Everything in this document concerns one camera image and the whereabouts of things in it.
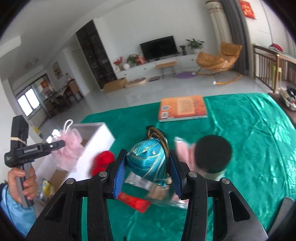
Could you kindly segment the person's left hand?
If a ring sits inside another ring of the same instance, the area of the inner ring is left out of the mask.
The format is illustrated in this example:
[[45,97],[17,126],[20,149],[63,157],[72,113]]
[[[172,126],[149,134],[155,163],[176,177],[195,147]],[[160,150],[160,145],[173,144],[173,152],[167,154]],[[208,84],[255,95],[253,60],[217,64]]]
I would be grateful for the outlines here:
[[26,178],[26,172],[20,168],[12,168],[8,172],[9,194],[14,201],[25,205],[27,200],[33,200],[38,193],[37,177],[34,167],[29,170],[29,177]]

